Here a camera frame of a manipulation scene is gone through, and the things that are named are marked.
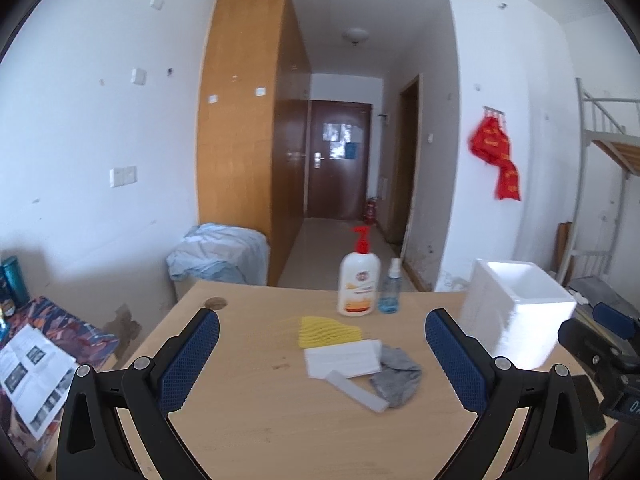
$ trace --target yellow cloth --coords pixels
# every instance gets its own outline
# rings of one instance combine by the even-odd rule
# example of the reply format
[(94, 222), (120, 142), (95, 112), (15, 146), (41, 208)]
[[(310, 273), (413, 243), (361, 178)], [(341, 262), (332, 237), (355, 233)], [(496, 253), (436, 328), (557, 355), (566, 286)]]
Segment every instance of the yellow cloth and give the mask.
[(328, 317), (303, 316), (300, 318), (298, 344), (300, 348), (337, 345), (362, 341), (362, 330)]

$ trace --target white wall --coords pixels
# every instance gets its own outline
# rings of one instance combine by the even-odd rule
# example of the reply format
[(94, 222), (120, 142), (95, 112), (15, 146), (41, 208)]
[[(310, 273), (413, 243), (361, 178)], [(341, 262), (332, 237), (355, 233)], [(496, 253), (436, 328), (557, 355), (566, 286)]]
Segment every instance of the white wall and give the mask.
[[(498, 8), (502, 3), (508, 4), (506, 10)], [(528, 0), (450, 0), (450, 4), (458, 42), (460, 127), (450, 227), (436, 290), (464, 288), (476, 258), (512, 258), (525, 211), (544, 208), (541, 221), (554, 226), (554, 231), (570, 209), (562, 198), (575, 193), (577, 181), (577, 101), (561, 27)], [(536, 41), (523, 46), (521, 36)], [(539, 88), (540, 81), (534, 77), (540, 66), (548, 71), (545, 88)], [(536, 99), (529, 100), (532, 88)], [(507, 114), (524, 203), (495, 200), (496, 168), (468, 151), (466, 141), (482, 118), (483, 105)], [(530, 152), (539, 143), (531, 134), (531, 118), (545, 117), (548, 110), (555, 113), (548, 114), (547, 131), (557, 132), (555, 142), (572, 149), (559, 160), (542, 151), (544, 163), (534, 166), (536, 173), (529, 176)], [(556, 168), (552, 185), (560, 191), (551, 200), (545, 196), (537, 203), (541, 195), (537, 181), (542, 181), (543, 189), (551, 185), (551, 177), (540, 168)], [(548, 247), (550, 254), (554, 238), (536, 244)]]
[(314, 101), (344, 101), (372, 105), (371, 133), (369, 139), (369, 174), (367, 196), (378, 193), (380, 172), (380, 141), (382, 140), (383, 80), (375, 77), (354, 75), (313, 74), (311, 76), (311, 99)]
[[(457, 52), (451, 7), (444, 0), (440, 12), (399, 57), (385, 81), (385, 110), (390, 114), (390, 121), (385, 128), (383, 152), (389, 155), (384, 157), (381, 172), (390, 181), (394, 171), (399, 95), (411, 80), (422, 75), (417, 193), (405, 260), (427, 288), (433, 288), (438, 279), (456, 181), (460, 117)], [(432, 143), (428, 143), (429, 134), (433, 134)], [(388, 210), (381, 208), (381, 214), (382, 224), (386, 225)]]
[[(640, 54), (612, 12), (564, 26), (575, 75), (594, 96), (640, 99)], [(634, 105), (604, 104), (631, 135), (640, 135)], [(599, 148), (589, 148), (584, 206), (580, 213), (578, 247), (608, 249), (618, 209), (621, 170)], [(618, 250), (610, 269), (610, 284), (640, 306), (640, 178), (632, 177), (625, 202)]]
[[(213, 1), (44, 0), (0, 64), (2, 254), (18, 255), (32, 296), (97, 326), (127, 305), (139, 340), (174, 302), (164, 258), (196, 222)], [(138, 182), (111, 189), (120, 166)]]

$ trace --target table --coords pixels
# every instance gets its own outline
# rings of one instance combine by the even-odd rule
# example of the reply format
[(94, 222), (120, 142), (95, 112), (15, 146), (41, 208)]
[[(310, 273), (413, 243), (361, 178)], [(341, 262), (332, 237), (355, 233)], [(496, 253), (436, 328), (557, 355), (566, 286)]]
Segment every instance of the table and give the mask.
[[(7, 319), (11, 326), (11, 339), (26, 324), (40, 330), (55, 345), (76, 358), (78, 363), (91, 364), (96, 369), (113, 367), (113, 351), (118, 345), (116, 336), (107, 334), (68, 313), (47, 298), (31, 300)], [(0, 388), (0, 426), (11, 438), (14, 446), (37, 476), (46, 473), (47, 465), (55, 454), (62, 411), (49, 425), (38, 441), (29, 432), (15, 411), (4, 390)]]
[[(466, 412), (424, 339), (428, 312), (444, 307), (456, 318), (463, 294), (406, 293), (401, 310), (360, 318), (340, 316), (336, 292), (198, 282), (150, 334), (133, 359), (153, 356), (213, 297), (220, 341), (184, 407), (170, 415), (178, 433), (216, 480), (429, 480), (458, 447), (476, 416)], [(326, 316), (359, 326), (367, 338), (404, 349), (424, 371), (411, 401), (375, 414), (325, 381), (306, 376), (297, 345), (300, 316)], [(580, 374), (562, 347), (541, 369), (563, 363)], [(356, 382), (366, 384), (366, 378)], [(123, 426), (141, 470), (160, 478), (127, 412)], [(497, 478), (520, 433), (518, 410), (486, 478)], [(593, 448), (599, 439), (590, 441)]]

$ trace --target blue gripper pad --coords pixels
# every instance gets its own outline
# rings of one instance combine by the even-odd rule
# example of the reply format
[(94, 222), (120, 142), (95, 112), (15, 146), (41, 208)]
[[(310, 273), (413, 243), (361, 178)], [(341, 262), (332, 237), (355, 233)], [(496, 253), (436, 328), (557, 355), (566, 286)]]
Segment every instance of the blue gripper pad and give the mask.
[(634, 320), (608, 304), (599, 303), (593, 307), (593, 320), (622, 339), (631, 339), (636, 335)]
[(427, 316), (424, 335), (462, 406), (468, 412), (484, 412), (488, 402), (484, 376), (436, 311)]
[(218, 315), (208, 312), (158, 382), (158, 408), (162, 413), (180, 410), (219, 338)]

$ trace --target wooden cabinet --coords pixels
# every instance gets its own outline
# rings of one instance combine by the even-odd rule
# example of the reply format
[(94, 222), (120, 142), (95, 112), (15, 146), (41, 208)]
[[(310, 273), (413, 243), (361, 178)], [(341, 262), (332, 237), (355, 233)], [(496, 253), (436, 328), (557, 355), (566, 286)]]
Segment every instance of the wooden cabinet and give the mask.
[(264, 233), (270, 285), (303, 220), (310, 76), (291, 0), (217, 0), (198, 113), (200, 222)]

